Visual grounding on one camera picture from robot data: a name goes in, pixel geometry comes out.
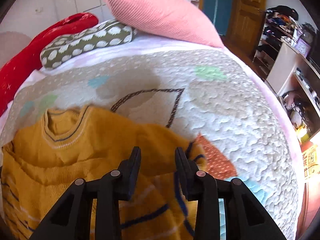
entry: yellow sweater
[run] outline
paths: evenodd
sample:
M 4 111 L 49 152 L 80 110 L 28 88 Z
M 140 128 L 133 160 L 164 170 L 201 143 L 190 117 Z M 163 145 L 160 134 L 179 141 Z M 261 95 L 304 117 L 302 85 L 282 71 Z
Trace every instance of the yellow sweater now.
M 174 151 L 189 141 L 155 124 L 136 124 L 108 110 L 48 110 L 3 147 L 1 174 L 6 223 L 17 239 L 28 239 L 41 219 L 77 178 L 100 179 L 141 148 L 135 193 L 120 202 L 123 239 L 192 239 L 196 202 L 186 202 L 175 173 Z M 204 169 L 200 146 L 190 159 Z M 91 236 L 94 237 L 95 203 Z

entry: pink pillow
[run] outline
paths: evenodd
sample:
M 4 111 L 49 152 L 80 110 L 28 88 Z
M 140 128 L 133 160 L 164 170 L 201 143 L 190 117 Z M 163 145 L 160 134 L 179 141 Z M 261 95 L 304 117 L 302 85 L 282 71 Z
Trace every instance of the pink pillow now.
M 187 0 L 104 0 L 120 22 L 172 39 L 223 48 L 214 25 Z

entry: orange polka dot patch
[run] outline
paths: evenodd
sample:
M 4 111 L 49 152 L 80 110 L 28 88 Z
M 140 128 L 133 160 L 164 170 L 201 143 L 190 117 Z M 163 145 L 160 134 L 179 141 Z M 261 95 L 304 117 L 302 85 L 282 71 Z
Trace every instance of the orange polka dot patch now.
M 211 144 L 200 133 L 196 137 L 196 142 L 199 143 L 207 158 L 208 173 L 216 179 L 227 179 L 236 177 L 236 168 L 230 160 L 228 160 L 214 145 Z

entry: pillow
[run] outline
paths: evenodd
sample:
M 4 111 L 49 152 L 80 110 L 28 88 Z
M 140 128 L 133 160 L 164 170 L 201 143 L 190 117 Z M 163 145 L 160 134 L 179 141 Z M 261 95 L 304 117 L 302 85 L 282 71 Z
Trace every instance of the pillow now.
M 128 43 L 136 30 L 118 20 L 109 20 L 80 33 L 57 37 L 40 54 L 45 68 L 57 68 L 63 62 L 87 51 Z
M 186 0 L 104 0 L 112 15 L 138 30 L 223 48 L 214 25 Z

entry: wooden door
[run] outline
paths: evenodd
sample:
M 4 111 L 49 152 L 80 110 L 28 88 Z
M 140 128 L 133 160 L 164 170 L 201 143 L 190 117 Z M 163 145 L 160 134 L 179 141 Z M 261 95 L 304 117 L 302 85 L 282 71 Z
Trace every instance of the wooden door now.
M 233 0 L 227 39 L 247 55 L 261 36 L 266 0 Z

